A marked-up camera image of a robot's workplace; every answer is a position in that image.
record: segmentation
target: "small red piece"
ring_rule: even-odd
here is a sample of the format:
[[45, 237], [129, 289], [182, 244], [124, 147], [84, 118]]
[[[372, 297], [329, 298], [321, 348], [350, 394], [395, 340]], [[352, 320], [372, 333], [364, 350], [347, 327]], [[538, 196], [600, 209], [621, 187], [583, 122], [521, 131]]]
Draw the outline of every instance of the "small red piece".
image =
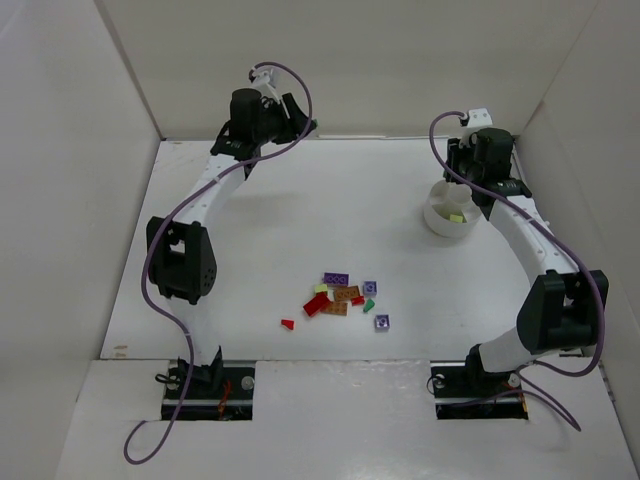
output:
[[287, 330], [293, 330], [295, 322], [293, 320], [287, 320], [286, 318], [283, 318], [282, 320], [280, 320], [280, 325], [285, 327]]
[[304, 311], [307, 312], [307, 315], [313, 317], [316, 313], [318, 313], [330, 303], [331, 300], [329, 300], [329, 297], [327, 295], [325, 295], [324, 293], [318, 293], [302, 308], [304, 308]]

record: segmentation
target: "white floor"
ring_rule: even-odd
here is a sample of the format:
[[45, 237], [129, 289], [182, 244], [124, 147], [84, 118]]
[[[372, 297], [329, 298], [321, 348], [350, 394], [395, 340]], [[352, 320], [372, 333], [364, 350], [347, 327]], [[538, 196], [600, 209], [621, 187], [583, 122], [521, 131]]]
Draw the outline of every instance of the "white floor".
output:
[[[204, 168], [212, 142], [163, 142], [118, 292], [102, 358], [186, 355], [178, 329], [140, 295], [151, 216], [165, 216]], [[446, 141], [439, 140], [441, 149]], [[198, 341], [227, 359], [460, 359], [515, 324], [527, 278], [484, 219], [463, 240], [439, 237], [421, 209], [442, 178], [426, 140], [303, 142], [256, 167], [209, 232], [218, 261], [213, 291], [194, 311]], [[302, 305], [325, 271], [378, 281], [369, 315], [307, 320]], [[165, 300], [156, 294], [158, 302]], [[390, 315], [376, 333], [372, 315]], [[296, 320], [294, 332], [279, 326]]]
[[[586, 359], [556, 359], [579, 369]], [[96, 361], [71, 422], [57, 480], [635, 479], [599, 372], [528, 376], [556, 395], [583, 428], [573, 431], [535, 400], [530, 420], [436, 420], [427, 361], [259, 362], [254, 419], [179, 422], [156, 445], [166, 361]]]

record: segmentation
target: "orange block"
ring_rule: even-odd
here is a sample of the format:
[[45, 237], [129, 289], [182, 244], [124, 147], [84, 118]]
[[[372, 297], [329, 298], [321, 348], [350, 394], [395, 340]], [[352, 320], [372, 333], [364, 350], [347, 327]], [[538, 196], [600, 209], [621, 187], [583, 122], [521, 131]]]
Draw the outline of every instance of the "orange block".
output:
[[347, 302], [331, 302], [322, 309], [322, 313], [330, 313], [331, 315], [347, 315]]
[[336, 302], [344, 302], [346, 300], [351, 300], [352, 298], [356, 298], [360, 296], [360, 288], [356, 285], [355, 287], [344, 287], [344, 288], [336, 288], [333, 292], [333, 299]]

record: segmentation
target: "lego brick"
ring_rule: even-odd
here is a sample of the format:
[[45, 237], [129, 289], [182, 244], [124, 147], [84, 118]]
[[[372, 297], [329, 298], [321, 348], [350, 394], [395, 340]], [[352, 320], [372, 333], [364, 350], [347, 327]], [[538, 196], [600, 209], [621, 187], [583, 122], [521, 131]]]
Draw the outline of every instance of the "lego brick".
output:
[[375, 297], [378, 294], [378, 282], [364, 282], [362, 285], [362, 294], [369, 297]]
[[333, 299], [336, 302], [343, 302], [345, 300], [351, 300], [352, 298], [356, 298], [360, 296], [360, 289], [355, 287], [346, 287], [346, 288], [337, 288], [335, 292], [333, 292]]
[[329, 302], [329, 305], [322, 309], [323, 313], [331, 315], [347, 315], [347, 302]]
[[294, 322], [293, 320], [287, 320], [286, 318], [280, 320], [280, 325], [282, 325], [287, 330], [293, 330], [295, 324], [296, 322]]
[[322, 281], [327, 285], [331, 285], [334, 287], [348, 287], [349, 275], [347, 275], [346, 273], [327, 272], [324, 274]]
[[374, 302], [373, 300], [368, 298], [367, 299], [367, 303], [364, 305], [364, 308], [362, 309], [362, 311], [364, 313], [367, 313], [369, 310], [371, 310], [375, 306], [375, 304], [376, 304], [376, 302]]
[[331, 300], [326, 293], [318, 293], [315, 297], [309, 300], [304, 307], [304, 311], [307, 312], [307, 315], [313, 317], [316, 313], [322, 310], [324, 307], [329, 305]]
[[376, 330], [379, 332], [386, 332], [389, 330], [389, 315], [376, 315], [376, 318], [373, 320], [373, 324], [376, 327]]

